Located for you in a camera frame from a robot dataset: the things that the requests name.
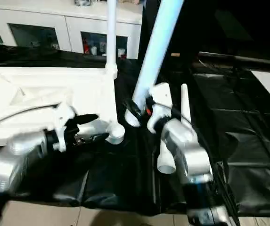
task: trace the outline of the cabinet door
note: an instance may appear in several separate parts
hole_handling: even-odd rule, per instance
[[[71,51],[64,16],[0,9],[0,35],[7,46]]]
[[[93,55],[105,53],[106,21],[67,16],[66,22],[73,52]],[[138,58],[140,32],[141,26],[138,24],[116,22],[116,52],[119,57],[124,50],[128,59]]]

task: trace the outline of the black tablecloth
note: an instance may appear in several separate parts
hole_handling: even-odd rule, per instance
[[[124,141],[54,153],[31,169],[13,199],[144,215],[186,212],[178,179],[156,170],[159,140],[124,121],[122,103],[133,93],[141,65],[135,60],[120,60],[117,65],[115,96],[118,121],[126,129]],[[102,68],[105,58],[0,46],[0,66]],[[229,212],[270,216],[270,94],[262,84],[250,72],[192,73],[174,68],[163,68],[157,82],[170,84],[177,108],[180,86],[188,85],[192,122],[208,143]]]

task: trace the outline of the white pipe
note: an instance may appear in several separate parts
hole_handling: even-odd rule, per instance
[[[148,91],[154,86],[157,80],[183,2],[184,0],[161,1],[132,98],[142,111],[145,107],[145,98],[148,95]],[[125,119],[130,125],[134,127],[139,126],[138,120],[128,110],[126,111]]]
[[[106,71],[117,78],[116,65],[116,6],[117,0],[107,1]]]
[[[191,122],[188,88],[186,84],[182,84],[181,86],[181,113]],[[191,128],[191,125],[185,119],[182,118],[181,122]]]
[[[160,173],[164,174],[172,174],[177,170],[173,155],[167,149],[162,139],[160,139],[160,154],[158,156],[157,169]]]

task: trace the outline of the tile floor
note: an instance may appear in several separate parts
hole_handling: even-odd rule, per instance
[[[270,226],[270,218],[240,218],[241,226]],[[186,215],[134,213],[9,202],[0,226],[188,226]]]

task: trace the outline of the black cable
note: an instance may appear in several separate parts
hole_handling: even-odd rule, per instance
[[[162,106],[162,107],[165,107],[165,108],[167,108],[167,109],[170,109],[174,114],[176,114],[176,115],[178,115],[179,117],[185,119],[186,122],[188,122],[188,123],[191,125],[191,127],[193,128],[193,125],[192,125],[192,123],[189,121],[189,119],[186,118],[184,115],[182,115],[182,113],[181,113],[178,109],[176,109],[176,108],[174,108],[174,107],[169,107],[169,106],[163,105],[163,104],[161,104],[161,103],[157,103],[157,102],[154,102],[154,104],[155,104],[155,105]]]
[[[38,110],[38,109],[43,109],[43,108],[49,108],[49,107],[57,107],[58,104],[54,104],[54,105],[43,105],[43,106],[38,106],[38,107],[33,107],[33,108],[28,108],[28,109],[25,109],[25,110],[22,110],[22,111],[19,111],[19,112],[16,112],[14,114],[11,114],[11,115],[8,115],[2,119],[0,119],[0,122],[6,120],[6,119],[9,119],[13,116],[16,116],[18,114],[22,114],[22,113],[26,113],[26,112],[29,112],[29,111],[34,111],[34,110]]]

